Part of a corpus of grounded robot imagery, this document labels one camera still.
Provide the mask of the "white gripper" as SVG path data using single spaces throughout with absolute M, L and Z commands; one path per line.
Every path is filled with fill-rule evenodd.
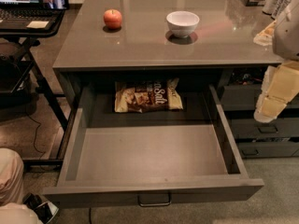
M 266 97 L 259 96 L 253 117 L 261 123 L 269 123 L 287 106 L 279 101 L 291 101 L 299 93 L 299 62 L 285 61 L 278 67 L 269 66 L 262 91 Z

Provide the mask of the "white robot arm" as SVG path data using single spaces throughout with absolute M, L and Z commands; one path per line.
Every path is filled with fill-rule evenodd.
M 284 62 L 269 66 L 264 74 L 253 115 L 261 123 L 276 119 L 299 93 L 299 0 L 292 0 L 278 15 L 272 46 Z

